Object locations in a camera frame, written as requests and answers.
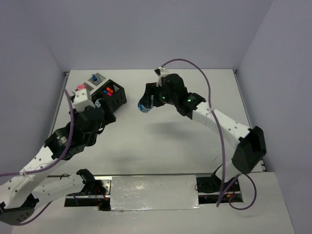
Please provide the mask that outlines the pink cap pen tube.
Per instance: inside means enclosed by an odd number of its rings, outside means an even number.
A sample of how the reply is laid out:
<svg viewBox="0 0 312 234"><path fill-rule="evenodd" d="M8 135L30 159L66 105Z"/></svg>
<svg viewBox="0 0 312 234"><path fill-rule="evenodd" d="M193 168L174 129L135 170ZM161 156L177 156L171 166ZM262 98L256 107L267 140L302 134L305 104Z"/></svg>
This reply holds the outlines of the pink cap pen tube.
<svg viewBox="0 0 312 234"><path fill-rule="evenodd" d="M86 87L85 87L84 84L80 84L80 85L77 86L77 91L82 90L82 89L85 89L85 88L86 88Z"/></svg>

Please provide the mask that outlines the blue cap spray bottle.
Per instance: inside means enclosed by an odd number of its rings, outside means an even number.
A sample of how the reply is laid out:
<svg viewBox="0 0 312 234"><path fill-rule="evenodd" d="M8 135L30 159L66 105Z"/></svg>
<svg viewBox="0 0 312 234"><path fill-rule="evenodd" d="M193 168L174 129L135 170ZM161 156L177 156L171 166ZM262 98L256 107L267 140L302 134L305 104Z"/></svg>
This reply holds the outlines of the blue cap spray bottle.
<svg viewBox="0 0 312 234"><path fill-rule="evenodd" d="M92 74L92 80L93 80L94 82L96 82L96 81L98 80L95 74Z"/></svg>

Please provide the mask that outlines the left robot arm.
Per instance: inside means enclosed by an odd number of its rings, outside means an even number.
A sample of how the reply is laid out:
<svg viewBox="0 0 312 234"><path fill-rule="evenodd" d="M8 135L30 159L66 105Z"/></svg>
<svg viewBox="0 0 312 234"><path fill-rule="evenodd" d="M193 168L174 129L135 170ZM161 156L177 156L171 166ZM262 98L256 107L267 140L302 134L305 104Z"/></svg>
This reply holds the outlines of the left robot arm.
<svg viewBox="0 0 312 234"><path fill-rule="evenodd" d="M101 102L83 112L73 111L71 121L45 141L37 155L8 182L0 187L0 220L20 226L41 206L47 206L62 196L107 195L107 185L95 179L87 169L45 185L42 182L57 167L74 155L93 146L106 125L116 121L114 111Z"/></svg>

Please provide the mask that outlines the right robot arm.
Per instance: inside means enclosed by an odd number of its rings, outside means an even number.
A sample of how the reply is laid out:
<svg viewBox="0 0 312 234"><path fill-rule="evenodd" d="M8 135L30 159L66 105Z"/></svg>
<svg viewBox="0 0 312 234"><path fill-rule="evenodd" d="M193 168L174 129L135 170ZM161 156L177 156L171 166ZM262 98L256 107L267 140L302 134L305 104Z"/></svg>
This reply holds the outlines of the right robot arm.
<svg viewBox="0 0 312 234"><path fill-rule="evenodd" d="M160 76L157 82L147 83L137 106L141 112L147 113L165 104L174 106L182 116L219 134L222 143L228 142L234 148L232 158L223 159L212 175L212 186L218 191L223 191L237 175L249 174L267 152L260 127L248 127L210 107L205 98L188 92L178 74Z"/></svg>

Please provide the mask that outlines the black slotted organizer box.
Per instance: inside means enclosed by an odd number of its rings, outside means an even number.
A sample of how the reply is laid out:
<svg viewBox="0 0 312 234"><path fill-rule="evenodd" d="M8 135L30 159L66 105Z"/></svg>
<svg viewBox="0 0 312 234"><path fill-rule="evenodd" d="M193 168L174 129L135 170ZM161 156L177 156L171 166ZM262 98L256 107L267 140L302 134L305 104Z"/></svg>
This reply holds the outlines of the black slotted organizer box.
<svg viewBox="0 0 312 234"><path fill-rule="evenodd" d="M127 103L127 98L125 94L125 90L122 86L114 82L113 80L109 79L108 83L105 87L109 87L112 89L114 92L112 93L112 96L109 96L106 94L103 99L106 101L108 106L111 108L111 110L115 113L122 105Z"/></svg>

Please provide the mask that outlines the white slotted organizer box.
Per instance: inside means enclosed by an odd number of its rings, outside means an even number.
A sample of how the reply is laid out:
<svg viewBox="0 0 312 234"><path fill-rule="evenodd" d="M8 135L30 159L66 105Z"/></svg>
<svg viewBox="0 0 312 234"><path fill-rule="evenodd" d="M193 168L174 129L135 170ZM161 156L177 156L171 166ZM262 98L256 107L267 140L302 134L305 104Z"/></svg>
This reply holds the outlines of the white slotted organizer box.
<svg viewBox="0 0 312 234"><path fill-rule="evenodd" d="M100 73L93 73L97 77L97 81L94 82L92 80L92 74L85 79L84 81L80 81L76 86L71 90L72 95L76 94L77 86L80 84L84 84L86 89L90 92L92 99L103 98L106 93L104 93L105 87L108 83L108 78L103 76Z"/></svg>

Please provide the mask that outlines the silver tape panel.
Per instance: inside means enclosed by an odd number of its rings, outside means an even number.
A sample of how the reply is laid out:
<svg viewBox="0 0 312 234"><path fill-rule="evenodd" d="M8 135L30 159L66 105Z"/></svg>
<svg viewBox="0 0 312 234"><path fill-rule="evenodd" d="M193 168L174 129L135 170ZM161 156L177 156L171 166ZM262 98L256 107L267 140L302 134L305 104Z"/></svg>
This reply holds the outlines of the silver tape panel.
<svg viewBox="0 0 312 234"><path fill-rule="evenodd" d="M200 207L195 175L113 177L113 211L190 210Z"/></svg>

